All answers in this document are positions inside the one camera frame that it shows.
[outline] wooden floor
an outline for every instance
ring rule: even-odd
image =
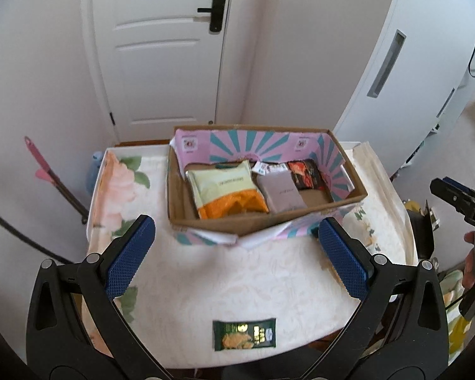
[[[157,146],[161,144],[169,144],[169,140],[145,140],[145,141],[124,141],[115,147],[132,147],[132,146]]]

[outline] green snack packet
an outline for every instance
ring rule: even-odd
[[[215,351],[276,347],[276,319],[245,322],[213,321]]]

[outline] door handle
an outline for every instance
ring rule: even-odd
[[[209,31],[213,33],[219,33],[222,31],[223,25],[223,12],[225,11],[225,0],[213,0],[211,8],[199,7],[197,12],[211,13],[211,19],[209,22]]]

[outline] red snack package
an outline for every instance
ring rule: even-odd
[[[317,164],[312,159],[289,161],[287,165],[290,171],[292,171],[292,179],[298,190],[306,190],[309,188],[315,190],[324,189],[324,180],[320,175]]]

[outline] floral tablecloth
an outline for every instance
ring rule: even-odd
[[[342,225],[372,253],[394,263],[417,264],[413,232],[401,200],[368,144],[347,152],[368,197]],[[239,247],[184,246],[167,218],[165,154],[109,157],[107,202],[90,252],[102,253],[139,214],[152,216],[156,239],[118,308],[145,347],[168,368],[202,368],[257,360],[320,339],[345,326],[358,305],[310,236],[274,240],[247,251]],[[276,348],[214,351],[212,321],[276,317]],[[109,353],[86,307],[85,327],[95,346]]]

